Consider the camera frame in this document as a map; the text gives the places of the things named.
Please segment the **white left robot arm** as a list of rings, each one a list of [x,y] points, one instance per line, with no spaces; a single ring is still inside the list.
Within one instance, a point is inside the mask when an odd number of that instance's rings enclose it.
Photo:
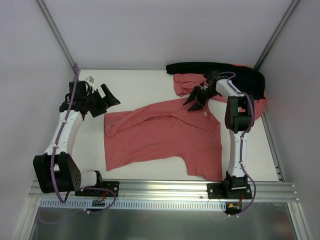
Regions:
[[[59,121],[51,140],[42,155],[33,159],[39,187],[44,194],[78,192],[86,188],[93,196],[104,190],[98,170],[82,170],[72,157],[77,133],[87,114],[98,117],[107,109],[120,104],[106,84],[101,84],[104,96],[89,79],[69,83],[69,93],[59,107]]]

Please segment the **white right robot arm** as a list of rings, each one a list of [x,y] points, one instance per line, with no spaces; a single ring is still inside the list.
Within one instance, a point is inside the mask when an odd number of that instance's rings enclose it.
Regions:
[[[255,122],[254,97],[239,90],[233,83],[234,72],[212,71],[206,80],[195,86],[183,103],[192,104],[189,112],[203,110],[209,99],[221,96],[226,100],[224,124],[230,135],[229,165],[224,180],[208,187],[210,199],[252,200],[253,192],[248,181],[253,179],[246,171],[246,145]]]

